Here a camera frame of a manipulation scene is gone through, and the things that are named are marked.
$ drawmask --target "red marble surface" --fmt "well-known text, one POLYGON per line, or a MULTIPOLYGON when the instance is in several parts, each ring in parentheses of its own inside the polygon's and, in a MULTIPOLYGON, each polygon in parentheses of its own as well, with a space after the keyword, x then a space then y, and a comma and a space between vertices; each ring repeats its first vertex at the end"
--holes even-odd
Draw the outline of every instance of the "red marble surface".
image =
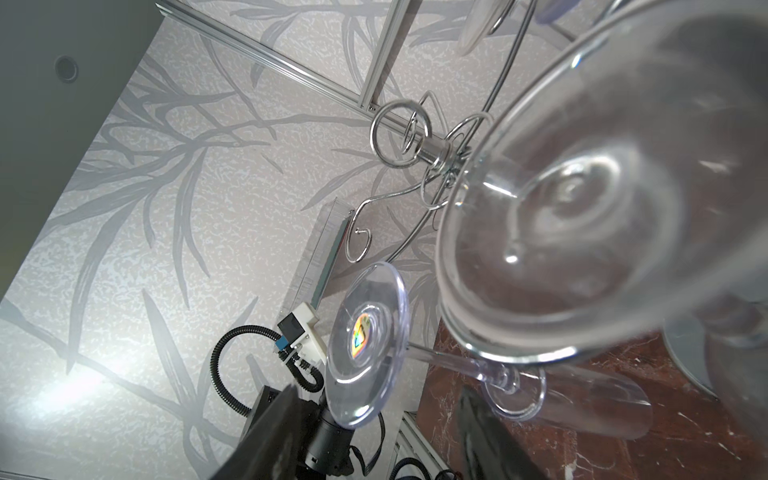
MULTIPOLYGON (((466 355, 442 324, 435 349, 466 355)), ((588 365, 637 382, 654 406, 654 424, 644 437, 625 441, 505 421, 510 433, 549 478, 768 478, 768 455, 742 432, 716 399, 686 380, 672 363, 661 335, 619 346, 588 365)), ((424 436, 460 472, 464 471, 464 462, 455 407, 465 384, 477 386, 474 379, 430 366, 416 416, 424 436)))

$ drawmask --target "wine glass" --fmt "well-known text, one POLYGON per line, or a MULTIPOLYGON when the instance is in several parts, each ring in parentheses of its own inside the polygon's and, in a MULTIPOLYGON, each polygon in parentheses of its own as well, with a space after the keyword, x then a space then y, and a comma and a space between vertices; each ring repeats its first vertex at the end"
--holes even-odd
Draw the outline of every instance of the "wine glass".
POLYGON ((443 321, 477 356, 589 356, 768 264, 768 9, 637 2, 502 115, 453 188, 443 321))
POLYGON ((494 411, 518 422, 623 439, 650 428, 651 405, 632 380, 569 365, 519 368, 409 343, 408 305, 400 274, 385 262, 369 266, 347 290, 331 330, 326 380, 329 409, 342 427, 376 417, 410 358, 479 380, 494 411))

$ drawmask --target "glass base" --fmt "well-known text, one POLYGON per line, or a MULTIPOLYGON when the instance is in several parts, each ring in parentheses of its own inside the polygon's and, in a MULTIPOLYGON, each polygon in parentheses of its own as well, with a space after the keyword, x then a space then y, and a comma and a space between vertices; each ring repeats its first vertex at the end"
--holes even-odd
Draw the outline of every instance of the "glass base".
POLYGON ((664 346, 667 347, 667 352, 675 366, 703 392, 717 397, 704 360, 706 333, 701 322, 688 316, 685 319, 667 323, 662 332, 664 346))
POLYGON ((357 429, 384 407, 410 330, 402 278, 389 263, 374 263, 347 291, 331 330, 326 398, 339 425, 357 429))

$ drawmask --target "patterned wallpaper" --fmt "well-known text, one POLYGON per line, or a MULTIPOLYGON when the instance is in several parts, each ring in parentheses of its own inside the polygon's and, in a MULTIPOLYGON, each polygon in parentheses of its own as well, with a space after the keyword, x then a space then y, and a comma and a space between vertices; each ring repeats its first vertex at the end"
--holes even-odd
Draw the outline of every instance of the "patterned wallpaper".
MULTIPOLYGON (((389 2, 295 0, 186 0, 193 8, 243 32, 327 78, 360 92, 382 31, 389 2)), ((582 0, 558 20, 573 35, 584 33, 608 0, 582 0)), ((413 0, 418 6, 385 86, 384 100, 439 97, 449 127, 480 110, 520 27, 527 2, 520 1, 490 38, 466 57, 455 41, 473 0, 413 0)), ((548 26, 531 23, 493 114, 500 114, 568 45, 548 26)))
MULTIPOLYGON (((389 5, 189 3, 356 91, 389 5)), ((604 3, 584 0, 563 26, 585 30, 604 3)), ((470 4, 421 3, 386 95, 418 98, 431 88, 449 123, 482 106, 520 12, 460 59, 453 41, 470 4)), ((496 109, 563 47, 552 38, 532 28, 496 109)), ((368 126, 166 20, 0 303, 0 472, 210 476, 243 425, 211 392, 210 349, 233 326, 274 325, 324 203, 357 205, 421 177, 419 166, 382 166, 368 126)), ((346 287, 392 252, 421 213, 416 196, 366 208, 359 225, 373 228, 371 253, 334 270, 318 309, 326 338, 346 287)), ((396 261, 414 312, 411 340, 427 344, 437 323, 438 225, 396 261)), ((395 426, 385 452, 402 410, 416 410, 425 371, 406 362, 384 411, 395 426)), ((236 340, 222 373, 246 404, 265 382, 283 388, 290 380, 260 337, 236 340)), ((370 458, 378 436, 374 422, 353 443, 370 458)))

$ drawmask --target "cable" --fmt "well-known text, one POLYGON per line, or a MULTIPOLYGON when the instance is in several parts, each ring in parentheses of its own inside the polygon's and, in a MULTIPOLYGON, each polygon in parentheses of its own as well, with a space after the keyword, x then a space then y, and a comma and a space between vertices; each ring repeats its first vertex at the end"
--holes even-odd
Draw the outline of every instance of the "cable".
POLYGON ((376 462, 379 460, 379 455, 382 454, 382 447, 384 446, 384 435, 386 435, 386 429, 384 428, 384 416, 381 412, 379 412, 379 426, 381 427, 382 431, 382 439, 379 442, 379 449, 376 450, 376 453, 373 454, 373 457, 371 457, 371 462, 366 465, 366 461, 362 459, 362 453, 360 452, 360 449, 355 447, 354 445, 350 445, 349 449, 352 450, 352 453, 355 454, 355 457, 357 457, 357 460, 360 462, 360 468, 362 468, 362 476, 367 477, 368 474, 373 470, 373 467, 376 466, 376 462))
MULTIPOLYGON (((285 357, 288 355, 288 353, 285 352, 285 350, 280 350, 279 352, 280 359, 285 360, 285 357)), ((293 378, 296 379, 296 382, 301 386, 301 388, 305 389, 309 393, 317 393, 320 390, 323 389, 323 374, 320 373, 320 371, 315 368, 315 366, 310 365, 309 362, 307 362, 305 359, 302 359, 299 357, 298 353, 294 353, 293 357, 291 357, 288 362, 286 362, 286 367, 288 367, 288 370, 291 372, 291 375, 293 375, 293 378), (312 378, 315 379, 315 382, 309 383, 304 375, 299 371, 299 368, 296 367, 296 361, 299 360, 299 366, 308 371, 312 378)))
MULTIPOLYGON (((406 465, 414 465, 416 468, 418 468, 422 475, 424 475, 424 480, 432 480, 432 477, 429 476, 429 471, 424 466, 421 460, 418 458, 408 457, 404 458, 403 460, 400 460, 395 464, 395 468, 392 469, 392 473, 389 474, 389 480, 395 480, 395 477, 397 476, 398 472, 402 470, 406 465)), ((435 477, 435 480, 456 480, 457 478, 461 478, 460 474, 457 473, 454 470, 451 470, 450 468, 447 468, 445 470, 441 470, 438 472, 437 476, 435 477)), ((412 475, 409 475, 407 477, 400 477, 397 478, 397 480, 421 480, 419 477, 414 477, 412 475)))
MULTIPOLYGON (((422 475, 424 475, 424 480, 432 480, 432 477, 429 476, 429 470, 424 466, 421 460, 418 458, 408 457, 404 458, 403 460, 400 460, 395 464, 395 468, 392 469, 392 473, 389 474, 389 480, 395 480, 395 477, 397 476, 398 472, 403 469, 406 465, 414 465, 416 468, 418 468, 422 475)), ((410 478, 417 478, 417 477, 403 477, 401 480, 406 480, 410 478)))
MULTIPOLYGON (((224 336, 221 337, 221 339, 218 341, 216 346, 214 347, 213 352, 210 353, 210 378, 214 383, 214 389, 216 389, 216 393, 219 394, 221 399, 230 406, 232 410, 235 412, 241 414, 244 417, 247 417, 248 414, 250 414, 250 408, 246 407, 241 403, 239 400, 237 400, 230 392, 227 390, 227 387, 224 386, 223 382, 221 381, 221 376, 219 375, 219 360, 221 357, 221 352, 223 351, 226 344, 229 343, 230 340, 232 340, 234 337, 238 335, 243 335, 244 333, 256 333, 257 335, 265 336, 266 338, 272 340, 273 342, 276 342, 279 340, 282 335, 280 335, 278 332, 275 332, 272 329, 268 329, 265 326, 259 326, 259 325, 243 325, 238 326, 237 328, 234 328, 230 330, 227 333, 224 333, 224 336)), ((288 355, 292 352, 280 350, 278 352, 278 356, 281 360, 285 361, 286 358, 288 358, 288 355)), ((306 391, 310 393, 319 392, 323 389, 323 374, 320 373, 320 371, 315 368, 314 366, 310 365, 306 360, 301 359, 297 353, 293 353, 293 356, 286 362, 286 366, 288 367, 288 370, 293 375, 293 378, 296 379, 296 381, 299 383, 299 385, 305 389, 306 391), (296 361, 299 360, 299 365, 302 369, 308 370, 310 375, 315 379, 315 383, 312 384, 304 378, 304 375, 299 371, 299 368, 296 366, 296 361)))
MULTIPOLYGON (((523 39, 525 38, 525 34, 528 32, 528 26, 531 24, 533 13, 536 10, 536 2, 537 0, 531 0, 531 2, 528 4, 528 9, 525 10, 525 16, 523 17, 523 21, 520 24, 520 29, 518 30, 518 34, 515 36, 515 40, 512 42, 512 48, 510 49, 509 54, 507 55, 507 60, 504 63, 504 67, 502 68, 501 73, 498 74, 498 78, 496 79, 496 83, 493 85, 491 94, 488 96, 488 99, 485 101, 485 104, 483 105, 482 110, 484 112, 491 111, 493 102, 496 101, 496 97, 498 97, 498 93, 502 90, 502 86, 507 80, 507 75, 509 75, 509 71, 512 68, 512 64, 515 63, 515 58, 518 56, 518 51, 520 51, 520 45, 522 44, 523 39)), ((480 123, 482 123, 482 120, 477 120, 474 124, 472 124, 472 127, 470 127, 469 132, 467 133, 467 136, 464 137, 464 140, 462 140, 462 142, 459 144, 458 151, 462 151, 464 147, 469 145, 469 142, 472 140, 472 138, 475 136, 475 133, 477 133, 477 130, 480 128, 480 123)))

